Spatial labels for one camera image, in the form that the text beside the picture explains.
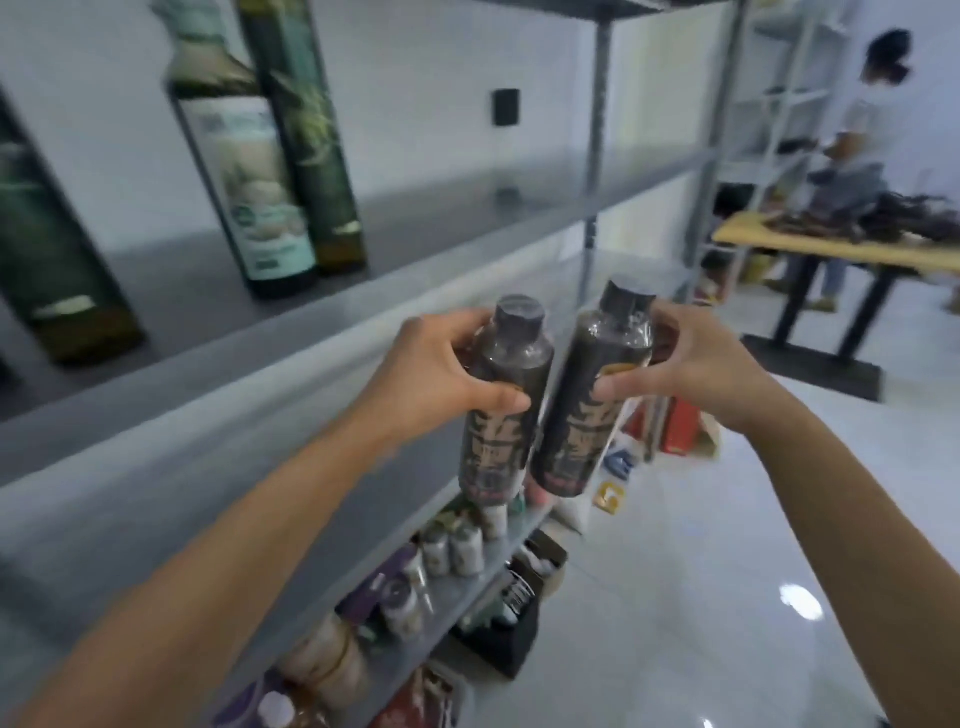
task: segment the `table top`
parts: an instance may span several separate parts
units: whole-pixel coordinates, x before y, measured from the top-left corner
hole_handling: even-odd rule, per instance
[[[767,217],[759,212],[741,212],[716,231],[713,240],[717,243],[758,246],[787,253],[842,257],[854,263],[901,265],[927,272],[960,273],[960,247],[918,247],[871,242],[854,244],[842,239],[787,235],[769,230],[763,224]]]

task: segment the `black bottle cap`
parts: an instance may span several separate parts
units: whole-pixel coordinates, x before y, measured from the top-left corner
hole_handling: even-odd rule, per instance
[[[607,281],[603,298],[600,299],[600,310],[626,323],[635,313],[649,311],[656,298],[644,293],[634,279],[613,276]]]
[[[500,335],[514,344],[530,344],[543,331],[546,311],[536,299],[529,296],[504,296],[496,302],[493,322]]]

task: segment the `black wall switch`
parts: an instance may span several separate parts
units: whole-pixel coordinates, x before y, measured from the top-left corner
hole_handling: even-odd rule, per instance
[[[498,88],[493,92],[493,125],[515,127],[520,123],[520,89]]]

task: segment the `white t-shirt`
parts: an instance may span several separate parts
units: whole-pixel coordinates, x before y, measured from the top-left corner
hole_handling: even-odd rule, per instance
[[[844,163],[845,170],[886,163],[900,138],[895,101],[894,89],[887,84],[861,87],[859,97],[847,109],[841,132],[864,134],[867,140],[860,153]]]

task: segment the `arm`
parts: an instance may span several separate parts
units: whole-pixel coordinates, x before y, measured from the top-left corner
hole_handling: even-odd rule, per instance
[[[869,472],[703,309],[658,303],[663,364],[595,396],[677,396],[750,440],[895,726],[960,725],[960,576]]]
[[[516,390],[471,378],[457,361],[453,345],[487,318],[488,312],[471,310],[404,325],[357,402],[123,597],[17,724],[186,724],[381,454],[470,409],[516,413],[530,406]]]

